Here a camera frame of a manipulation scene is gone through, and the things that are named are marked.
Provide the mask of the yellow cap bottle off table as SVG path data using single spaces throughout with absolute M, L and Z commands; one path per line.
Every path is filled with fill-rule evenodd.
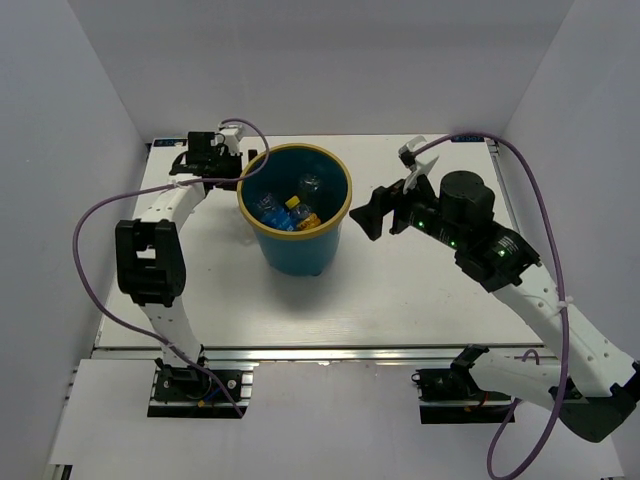
M 285 202 L 289 215 L 298 231 L 316 228 L 322 221 L 313 209 L 303 203 L 298 196 L 293 196 Z

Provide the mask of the small clear blue label bottle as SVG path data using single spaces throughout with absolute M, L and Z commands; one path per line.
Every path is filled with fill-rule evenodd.
M 303 174 L 297 181 L 297 196 L 302 203 L 316 207 L 323 194 L 322 180 L 311 173 Z

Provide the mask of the large blue label water bottle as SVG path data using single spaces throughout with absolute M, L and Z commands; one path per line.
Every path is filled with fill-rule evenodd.
M 256 202 L 258 219 L 262 224 L 280 231 L 293 231 L 291 218 L 284 207 L 270 193 L 265 193 Z

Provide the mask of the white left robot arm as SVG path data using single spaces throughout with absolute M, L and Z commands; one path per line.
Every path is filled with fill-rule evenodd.
M 206 369 L 190 364 L 202 362 L 203 347 L 182 302 L 186 264 L 179 232 L 215 186 L 236 188 L 242 172 L 243 136 L 239 124 L 216 132 L 190 132 L 187 150 L 169 170 L 171 188 L 160 193 L 140 216 L 121 220 L 115 228 L 119 289 L 140 307 L 154 334 L 163 339 L 163 363 L 182 368 L 176 384 L 191 399 L 209 392 L 212 377 Z

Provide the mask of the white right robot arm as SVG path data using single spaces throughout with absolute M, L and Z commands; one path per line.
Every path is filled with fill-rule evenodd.
M 350 217 L 370 240 L 393 216 L 391 233 L 408 227 L 454 251 L 469 278 L 515 312 L 556 356 L 568 356 L 567 383 L 553 365 L 520 363 L 483 345 L 467 346 L 440 386 L 472 399 L 482 391 L 518 397 L 551 410 L 578 437 L 598 443 L 616 430 L 639 401 L 639 364 L 611 343 L 571 303 L 561 300 L 539 254 L 515 231 L 494 219 L 494 192 L 469 171 L 444 176 L 434 190 L 427 176 L 378 187 Z

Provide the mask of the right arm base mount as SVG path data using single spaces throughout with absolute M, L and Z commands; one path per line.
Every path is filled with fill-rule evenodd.
M 411 375 L 418 390 L 422 425 L 500 424 L 513 399 L 476 390 L 450 369 L 419 369 Z

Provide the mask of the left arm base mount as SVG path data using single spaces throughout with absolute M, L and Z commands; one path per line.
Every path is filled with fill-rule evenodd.
M 148 418 L 174 419 L 239 419 L 238 411 L 222 388 L 210 376 L 191 367 L 174 368 L 161 358 L 155 361 Z M 213 369 L 229 396 L 245 413 L 253 385 L 253 371 Z

